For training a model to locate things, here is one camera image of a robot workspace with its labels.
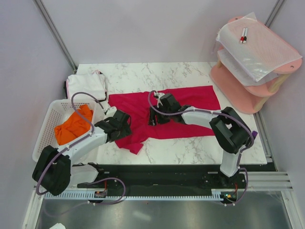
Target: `red cloth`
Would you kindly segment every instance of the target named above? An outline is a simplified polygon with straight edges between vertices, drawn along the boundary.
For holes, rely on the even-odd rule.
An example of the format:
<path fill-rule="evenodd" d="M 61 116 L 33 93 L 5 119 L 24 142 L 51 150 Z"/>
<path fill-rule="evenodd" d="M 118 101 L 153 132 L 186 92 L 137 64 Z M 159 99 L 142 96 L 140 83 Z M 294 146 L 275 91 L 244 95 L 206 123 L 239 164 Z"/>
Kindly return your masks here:
<path fill-rule="evenodd" d="M 191 105 L 197 108 L 208 110 L 219 110 L 220 105 L 212 86 L 176 88 L 158 91 L 171 93 L 180 105 Z M 132 134 L 128 137 L 115 141 L 119 148 L 129 149 L 130 152 L 138 154 L 143 147 L 142 142 L 147 138 L 170 139 L 182 137 L 198 137 L 214 135 L 211 129 L 197 126 L 175 123 L 171 120 L 166 124 L 156 126 L 148 125 L 149 104 L 147 101 L 148 92 L 130 94 L 112 94 L 109 96 L 109 104 L 116 106 L 132 117 Z M 153 105 L 157 100 L 151 96 Z"/>

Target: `clear plastic bag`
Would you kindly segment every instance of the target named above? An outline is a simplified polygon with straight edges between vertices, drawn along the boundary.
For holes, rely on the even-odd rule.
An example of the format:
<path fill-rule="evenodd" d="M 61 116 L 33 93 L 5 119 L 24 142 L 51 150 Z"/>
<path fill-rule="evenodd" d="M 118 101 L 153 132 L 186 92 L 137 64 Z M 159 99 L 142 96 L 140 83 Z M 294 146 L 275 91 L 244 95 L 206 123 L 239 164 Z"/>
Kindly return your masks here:
<path fill-rule="evenodd" d="M 248 28 L 247 43 L 240 44 L 245 27 Z M 223 26 L 216 40 L 255 82 L 274 69 L 302 58 L 289 44 L 258 22 L 254 13 Z"/>
<path fill-rule="evenodd" d="M 264 76 L 261 80 L 255 82 L 241 65 L 234 59 L 234 57 L 226 50 L 222 49 L 218 51 L 218 57 L 221 60 L 222 64 L 232 73 L 232 75 L 243 85 L 243 86 L 260 86 L 264 83 L 267 83 L 279 75 L 270 72 Z"/>

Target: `white wall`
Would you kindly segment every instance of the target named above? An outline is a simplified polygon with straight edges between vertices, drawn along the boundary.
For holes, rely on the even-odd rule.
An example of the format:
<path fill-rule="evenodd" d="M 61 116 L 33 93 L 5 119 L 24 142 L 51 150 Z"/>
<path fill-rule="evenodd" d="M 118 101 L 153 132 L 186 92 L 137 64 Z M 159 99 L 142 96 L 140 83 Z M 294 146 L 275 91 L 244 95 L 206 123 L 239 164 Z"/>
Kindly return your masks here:
<path fill-rule="evenodd" d="M 265 22 L 276 0 L 42 0 L 80 63 L 201 62 L 219 28 L 252 11 Z"/>
<path fill-rule="evenodd" d="M 0 228 L 21 228 L 34 181 L 33 148 L 72 70 L 32 0 L 1 1 Z"/>
<path fill-rule="evenodd" d="M 271 29 L 305 56 L 305 1 L 288 0 Z M 262 109 L 278 169 L 287 171 L 305 216 L 305 63 Z"/>

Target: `wire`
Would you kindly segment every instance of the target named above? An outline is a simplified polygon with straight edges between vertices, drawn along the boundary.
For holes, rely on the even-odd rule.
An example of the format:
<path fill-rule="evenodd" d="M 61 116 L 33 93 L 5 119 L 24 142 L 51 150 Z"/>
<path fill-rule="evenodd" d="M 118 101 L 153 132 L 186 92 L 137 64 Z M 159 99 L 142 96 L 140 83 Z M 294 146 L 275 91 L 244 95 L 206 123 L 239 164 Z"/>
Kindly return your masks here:
<path fill-rule="evenodd" d="M 117 180 L 119 181 L 122 185 L 123 185 L 123 194 L 121 195 L 120 198 L 118 198 L 117 200 L 115 201 L 112 201 L 112 202 L 102 202 L 102 203 L 94 203 L 94 205 L 111 205 L 111 204 L 116 204 L 116 203 L 119 203 L 125 196 L 125 193 L 126 193 L 126 186 L 124 184 L 124 182 L 116 177 L 109 177 L 109 178 L 104 178 L 104 179 L 101 179 L 101 180 L 97 180 L 97 181 L 94 181 L 94 182 L 91 182 L 91 183 L 85 183 L 87 185 L 94 185 L 94 184 L 97 184 L 97 183 L 100 183 L 100 182 L 103 182 L 103 181 L 106 181 L 106 180 Z"/>
<path fill-rule="evenodd" d="M 232 200 L 230 200 L 228 197 L 226 197 L 226 199 L 228 200 L 228 201 L 230 201 L 231 203 L 236 203 L 236 201 L 232 201 Z"/>
<path fill-rule="evenodd" d="M 241 123 L 240 121 L 238 121 L 236 118 L 228 115 L 228 114 L 224 114 L 224 113 L 219 113 L 219 112 L 213 112 L 213 111 L 209 111 L 209 110 L 202 110 L 202 109 L 193 109 L 193 110 L 185 110 L 185 111 L 180 111 L 180 112 L 175 112 L 175 113 L 164 113 L 164 112 L 161 112 L 159 110 L 157 110 L 156 108 L 154 108 L 154 106 L 152 105 L 152 102 L 151 102 L 151 94 L 152 93 L 157 93 L 157 91 L 153 90 L 151 92 L 148 93 L 148 103 L 149 105 L 151 106 L 151 108 L 159 113 L 159 114 L 162 114 L 162 115 L 167 115 L 167 116 L 173 116 L 173 115 L 182 115 L 184 113 L 188 113 L 188 112 L 202 112 L 202 113 L 208 113 L 208 114 L 213 114 L 213 115 L 221 115 L 221 116 L 224 116 L 226 118 L 229 118 L 231 120 L 233 120 L 234 122 L 236 122 L 238 125 L 240 125 L 243 129 L 245 129 L 245 131 L 248 133 L 248 135 L 250 136 L 250 139 L 251 139 L 251 144 L 246 146 L 245 148 L 241 149 L 240 150 L 240 154 L 245 151 L 246 149 L 249 149 L 250 147 L 253 146 L 254 144 L 254 137 L 251 133 L 251 131 L 243 124 Z"/>
<path fill-rule="evenodd" d="M 180 111 L 180 112 L 175 112 L 175 113 L 164 113 L 164 112 L 161 112 L 161 111 L 157 110 L 157 109 L 152 105 L 152 102 L 151 102 L 151 94 L 152 94 L 152 93 L 157 93 L 157 91 L 153 90 L 153 91 L 151 91 L 151 92 L 148 93 L 148 103 L 149 103 L 150 107 L 151 107 L 155 112 L 157 112 L 157 113 L 159 113 L 159 114 L 168 115 L 168 116 L 173 116 L 173 115 L 182 115 L 182 114 L 188 113 L 188 112 L 203 112 L 203 113 L 208 113 L 208 114 L 213 114 L 213 115 L 221 115 L 221 116 L 224 116 L 224 117 L 226 117 L 226 118 L 229 118 L 229 119 L 233 120 L 233 121 L 236 122 L 238 125 L 240 125 L 243 129 L 245 129 L 245 131 L 248 133 L 248 135 L 249 135 L 249 137 L 250 137 L 250 139 L 251 139 L 251 143 L 250 143 L 248 146 L 246 146 L 245 148 L 243 148 L 243 149 L 240 150 L 240 154 L 239 154 L 237 166 L 239 166 L 239 162 L 240 162 L 240 159 L 241 159 L 242 152 L 245 151 L 246 149 L 251 148 L 251 147 L 253 146 L 253 144 L 254 144 L 254 136 L 252 135 L 251 131 L 250 131 L 243 123 L 241 123 L 240 121 L 238 121 L 236 118 L 234 118 L 234 117 L 232 117 L 232 116 L 230 116 L 230 115 L 228 115 L 228 114 L 219 113 L 219 112 L 213 112 L 213 111 L 209 111 L 209 110 L 202 110 L 202 109 L 185 110 L 185 111 Z M 248 189 L 248 183 L 249 183 L 249 181 L 248 181 L 248 172 L 247 172 L 246 168 L 244 168 L 244 167 L 243 167 L 243 168 L 240 168 L 240 170 L 243 170 L 243 171 L 245 171 L 245 173 L 246 173 L 246 187 L 245 187 L 244 192 L 243 192 L 243 194 L 241 195 L 241 197 L 240 197 L 238 200 L 236 200 L 235 203 L 227 204 L 227 206 L 228 206 L 228 205 L 230 206 L 230 205 L 233 205 L 233 204 L 234 204 L 234 205 L 237 204 L 237 203 L 244 197 L 244 195 L 245 195 L 245 193 L 246 193 L 246 191 L 247 191 L 247 189 Z"/>
<path fill-rule="evenodd" d="M 87 202 L 82 202 L 82 203 L 77 204 L 77 205 L 73 206 L 72 208 L 70 208 L 70 209 L 68 209 L 68 210 L 66 210 L 66 211 L 64 211 L 64 212 L 62 212 L 62 213 L 60 213 L 60 214 L 56 214 L 56 215 L 53 215 L 53 214 L 48 213 L 47 210 L 44 208 L 44 210 L 43 210 L 44 213 L 45 213 L 48 217 L 54 218 L 54 217 L 62 216 L 62 215 L 64 215 L 64 214 L 68 213 L 69 211 L 72 211 L 72 210 L 74 210 L 74 209 L 76 209 L 76 208 L 78 208 L 78 207 L 80 207 L 80 206 L 82 206 L 82 205 L 85 205 L 85 204 L 92 204 L 92 205 L 112 205 L 112 204 L 119 203 L 119 202 L 124 198 L 125 193 L 126 193 L 126 186 L 125 186 L 125 184 L 124 184 L 124 182 L 123 182 L 122 180 L 120 180 L 120 179 L 118 179 L 118 178 L 116 178 L 116 177 L 108 177 L 108 178 L 104 178 L 104 179 L 101 179 L 101 180 L 98 180 L 98 181 L 94 181 L 94 182 L 91 182 L 91 183 L 84 183 L 84 184 L 86 184 L 86 185 L 94 185 L 94 184 L 97 184 L 97 183 L 101 183 L 101 182 L 103 182 L 103 181 L 106 182 L 107 180 L 117 180 L 117 181 L 119 181 L 119 182 L 123 185 L 123 189 L 124 189 L 123 194 L 122 194 L 121 197 L 118 198 L 117 200 L 112 201 L 112 202 L 106 202 L 106 203 L 105 203 L 105 202 L 102 202 L 102 203 L 91 203 L 91 202 L 88 202 L 88 201 L 87 201 Z"/>
<path fill-rule="evenodd" d="M 243 191 L 242 195 L 240 196 L 240 198 L 237 199 L 237 200 L 236 200 L 234 203 L 232 203 L 232 204 L 226 204 L 227 206 L 233 206 L 233 205 L 237 204 L 239 201 L 241 201 L 242 198 L 244 198 L 244 195 L 245 195 L 245 193 L 246 193 L 246 191 L 247 191 L 247 189 L 248 189 L 248 185 L 249 185 L 248 171 L 247 171 L 247 169 L 244 168 L 244 167 L 243 167 L 243 168 L 240 168 L 240 170 L 243 170 L 243 171 L 246 173 L 246 187 L 244 188 L 244 191 Z"/>
<path fill-rule="evenodd" d="M 238 190 L 238 185 L 237 185 L 237 183 L 235 183 L 235 191 L 234 191 L 233 195 L 234 195 L 235 193 L 237 193 L 237 190 Z"/>
<path fill-rule="evenodd" d="M 86 93 L 86 92 L 77 92 L 77 93 L 75 93 L 75 94 L 72 96 L 72 98 L 71 98 L 71 104 L 72 104 L 72 107 L 73 107 L 74 111 L 75 111 L 83 120 L 85 120 L 87 123 L 90 124 L 90 126 L 91 126 L 91 134 L 93 134 L 93 132 L 94 132 L 94 125 L 92 124 L 92 122 L 90 122 L 88 119 L 86 119 L 86 118 L 76 109 L 76 107 L 75 107 L 75 105 L 74 105 L 74 102 L 73 102 L 73 101 L 74 101 L 74 97 L 75 97 L 76 95 L 78 95 L 78 94 L 86 94 L 86 95 L 90 96 L 91 98 L 93 98 L 93 99 L 101 106 L 101 108 L 102 108 L 103 110 L 104 110 L 104 107 L 103 107 L 103 105 L 101 104 L 101 102 L 98 101 L 97 98 L 95 98 L 93 95 L 91 95 L 91 94 L 89 94 L 89 93 Z M 91 134 L 87 134 L 87 135 L 85 135 L 84 137 L 82 137 L 81 139 L 79 139 L 79 140 L 73 142 L 72 144 L 69 145 L 69 148 L 75 146 L 75 145 L 78 144 L 79 142 L 81 142 L 81 141 L 85 140 L 86 138 L 90 137 Z M 42 196 L 42 195 L 48 193 L 48 191 L 44 191 L 44 192 L 40 192 L 40 191 L 39 191 L 39 188 L 40 188 L 40 186 L 41 186 L 41 182 L 42 182 L 44 176 L 46 175 L 48 169 L 51 167 L 51 165 L 53 165 L 53 163 L 57 160 L 57 158 L 59 158 L 60 155 L 62 155 L 64 152 L 68 151 L 69 148 L 64 148 L 62 151 L 60 151 L 57 155 L 55 155 L 55 157 L 52 158 L 52 160 L 49 162 L 49 164 L 45 167 L 45 169 L 44 169 L 44 171 L 42 172 L 42 174 L 41 174 L 41 176 L 40 176 L 40 178 L 39 178 L 39 180 L 38 180 L 38 182 L 37 182 L 37 185 L 36 185 L 36 193 L 37 193 L 37 195 Z"/>

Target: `orange cloth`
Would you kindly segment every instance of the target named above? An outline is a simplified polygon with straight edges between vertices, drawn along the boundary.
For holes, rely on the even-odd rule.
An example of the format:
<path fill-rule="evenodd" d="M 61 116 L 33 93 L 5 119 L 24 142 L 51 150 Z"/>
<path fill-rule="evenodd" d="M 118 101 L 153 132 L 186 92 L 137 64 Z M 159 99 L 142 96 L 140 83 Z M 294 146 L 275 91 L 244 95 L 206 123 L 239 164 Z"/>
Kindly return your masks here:
<path fill-rule="evenodd" d="M 80 106 L 78 111 L 92 121 L 93 111 L 89 109 L 88 105 Z M 57 143 L 61 146 L 78 138 L 90 130 L 90 125 L 83 120 L 76 112 L 74 112 L 66 122 L 54 128 Z"/>

